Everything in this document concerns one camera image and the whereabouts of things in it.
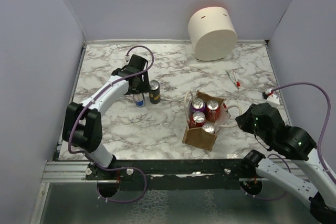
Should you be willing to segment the blue and silver can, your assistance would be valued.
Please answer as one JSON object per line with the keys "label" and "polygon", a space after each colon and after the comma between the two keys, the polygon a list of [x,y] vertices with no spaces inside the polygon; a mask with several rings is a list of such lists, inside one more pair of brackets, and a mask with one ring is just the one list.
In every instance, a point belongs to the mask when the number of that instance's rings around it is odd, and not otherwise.
{"label": "blue and silver can", "polygon": [[135,105],[137,107],[144,107],[145,106],[145,98],[143,93],[138,93],[133,95]]}

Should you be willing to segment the black and gold can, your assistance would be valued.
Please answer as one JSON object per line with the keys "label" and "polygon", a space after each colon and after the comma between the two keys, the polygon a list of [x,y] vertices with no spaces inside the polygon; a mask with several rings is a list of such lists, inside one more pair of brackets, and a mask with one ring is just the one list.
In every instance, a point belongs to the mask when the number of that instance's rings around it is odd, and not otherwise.
{"label": "black and gold can", "polygon": [[161,101],[161,93],[160,93],[160,84],[156,80],[152,80],[149,82],[149,99],[153,104],[158,104]]}

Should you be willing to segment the red soda can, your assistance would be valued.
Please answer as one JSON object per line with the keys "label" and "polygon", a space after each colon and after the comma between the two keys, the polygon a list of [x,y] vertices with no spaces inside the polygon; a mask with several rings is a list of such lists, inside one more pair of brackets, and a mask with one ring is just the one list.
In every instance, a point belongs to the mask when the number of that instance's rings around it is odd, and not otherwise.
{"label": "red soda can", "polygon": [[215,122],[220,116],[220,105],[217,100],[209,100],[206,103],[206,118],[210,122]]}
{"label": "red soda can", "polygon": [[188,124],[189,128],[202,127],[205,124],[206,116],[201,111],[194,112],[190,117],[190,122]]}

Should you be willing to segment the brown canvas bag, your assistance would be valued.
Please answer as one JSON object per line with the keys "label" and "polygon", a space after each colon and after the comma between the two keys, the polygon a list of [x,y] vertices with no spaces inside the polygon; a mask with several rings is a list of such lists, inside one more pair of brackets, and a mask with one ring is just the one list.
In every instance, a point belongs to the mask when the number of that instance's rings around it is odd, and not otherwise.
{"label": "brown canvas bag", "polygon": [[183,101],[186,129],[182,143],[211,151],[221,129],[237,126],[237,123],[226,123],[230,119],[230,109],[237,109],[238,114],[242,114],[239,105],[227,106],[225,98],[187,91]]}

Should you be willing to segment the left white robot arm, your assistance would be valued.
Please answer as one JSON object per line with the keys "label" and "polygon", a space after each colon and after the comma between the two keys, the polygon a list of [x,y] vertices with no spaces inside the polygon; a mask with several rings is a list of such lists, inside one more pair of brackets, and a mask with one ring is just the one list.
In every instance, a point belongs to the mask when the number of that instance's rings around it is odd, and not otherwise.
{"label": "left white robot arm", "polygon": [[102,117],[121,96],[148,92],[148,70],[152,65],[145,58],[132,55],[128,64],[114,70],[93,95],[67,106],[62,139],[68,143],[68,152],[84,154],[98,165],[98,173],[104,179],[115,175],[116,166],[115,156],[102,143]]}

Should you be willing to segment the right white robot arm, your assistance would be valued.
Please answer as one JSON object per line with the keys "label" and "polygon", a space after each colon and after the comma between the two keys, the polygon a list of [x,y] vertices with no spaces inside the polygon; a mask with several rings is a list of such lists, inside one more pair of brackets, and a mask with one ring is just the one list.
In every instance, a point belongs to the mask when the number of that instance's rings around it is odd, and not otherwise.
{"label": "right white robot arm", "polygon": [[268,103],[252,104],[235,118],[238,127],[259,137],[272,151],[297,165],[307,181],[276,165],[257,150],[241,164],[246,177],[266,178],[294,195],[320,223],[335,223],[335,182],[318,156],[317,144],[304,129],[285,125],[279,111]]}

